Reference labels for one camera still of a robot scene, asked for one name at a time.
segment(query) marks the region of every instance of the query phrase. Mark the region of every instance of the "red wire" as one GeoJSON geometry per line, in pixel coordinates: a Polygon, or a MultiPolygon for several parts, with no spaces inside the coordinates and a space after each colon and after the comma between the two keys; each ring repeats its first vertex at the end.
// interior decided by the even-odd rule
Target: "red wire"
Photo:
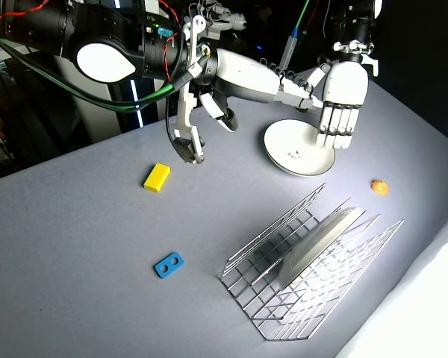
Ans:
{"type": "Polygon", "coordinates": [[[169,63],[167,62],[167,59],[166,59],[167,45],[168,45],[168,43],[173,41],[176,36],[178,36],[177,32],[174,35],[172,35],[171,37],[168,37],[168,39],[166,40],[166,45],[164,46],[164,69],[166,70],[166,78],[168,81],[171,81],[171,76],[169,75],[169,63]]]}
{"type": "Polygon", "coordinates": [[[318,7],[319,7],[319,0],[317,0],[317,3],[315,4],[315,7],[314,7],[314,11],[312,12],[311,18],[308,20],[305,28],[308,28],[308,26],[311,24],[312,19],[314,18],[314,15],[315,15],[315,11],[317,10],[318,7]]]}
{"type": "Polygon", "coordinates": [[[42,10],[43,7],[49,3],[50,0],[43,0],[42,3],[35,7],[30,7],[29,9],[25,11],[20,11],[18,13],[10,12],[10,13],[3,13],[0,15],[0,19],[3,19],[6,16],[24,16],[27,13],[34,13],[35,11],[42,10]]]}
{"type": "Polygon", "coordinates": [[[172,12],[172,14],[174,15],[174,18],[175,18],[175,20],[176,20],[176,24],[179,25],[179,17],[178,17],[178,14],[175,12],[175,10],[174,10],[172,7],[170,7],[170,6],[168,5],[168,3],[165,2],[164,0],[159,0],[159,2],[160,2],[161,4],[163,4],[165,7],[167,7],[169,11],[172,12]]]}

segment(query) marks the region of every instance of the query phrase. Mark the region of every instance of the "table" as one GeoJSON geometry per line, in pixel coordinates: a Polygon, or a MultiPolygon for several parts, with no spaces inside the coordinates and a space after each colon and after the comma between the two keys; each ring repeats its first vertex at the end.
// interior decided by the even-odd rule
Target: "table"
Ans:
{"type": "Polygon", "coordinates": [[[163,122],[0,180],[0,357],[333,357],[448,217],[448,139],[375,84],[350,149],[315,178],[278,169],[262,146],[281,104],[230,99],[224,131],[198,109],[200,166],[182,163],[163,122]],[[142,188],[172,167],[159,194],[142,188]],[[387,197],[370,190],[386,180],[387,197]],[[399,233],[308,341],[266,342],[217,279],[225,261],[321,183],[320,218],[348,197],[399,233]],[[173,251],[183,268],[152,266],[173,251]]]}

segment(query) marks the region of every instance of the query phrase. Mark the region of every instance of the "white light strip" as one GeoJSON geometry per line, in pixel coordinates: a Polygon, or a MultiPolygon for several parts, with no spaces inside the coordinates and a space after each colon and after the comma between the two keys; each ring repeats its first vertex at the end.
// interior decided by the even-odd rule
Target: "white light strip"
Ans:
{"type": "MultiPolygon", "coordinates": [[[[137,101],[137,91],[136,91],[136,83],[134,82],[134,80],[131,80],[131,91],[133,92],[133,98],[134,101],[137,101]]],[[[136,112],[137,114],[137,120],[140,123],[140,128],[144,127],[143,125],[143,117],[141,116],[141,111],[136,112]]]]}

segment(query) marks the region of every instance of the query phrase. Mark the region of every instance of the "blue block with two holes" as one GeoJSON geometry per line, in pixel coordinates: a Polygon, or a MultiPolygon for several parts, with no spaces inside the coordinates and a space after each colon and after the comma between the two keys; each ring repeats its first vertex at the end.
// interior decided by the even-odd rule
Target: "blue block with two holes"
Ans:
{"type": "Polygon", "coordinates": [[[155,265],[155,271],[161,278],[167,278],[184,265],[184,260],[177,252],[173,252],[155,265]]]}

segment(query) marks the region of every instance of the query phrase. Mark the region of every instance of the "dish rack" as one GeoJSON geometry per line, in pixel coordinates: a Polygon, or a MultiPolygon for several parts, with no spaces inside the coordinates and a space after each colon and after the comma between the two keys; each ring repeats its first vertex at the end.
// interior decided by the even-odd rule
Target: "dish rack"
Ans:
{"type": "Polygon", "coordinates": [[[220,276],[233,299],[267,340],[311,338],[403,223],[400,220],[371,238],[365,238],[364,233],[379,216],[348,229],[298,278],[281,289],[277,282],[279,264],[319,224],[308,208],[324,185],[230,257],[220,276]]]}

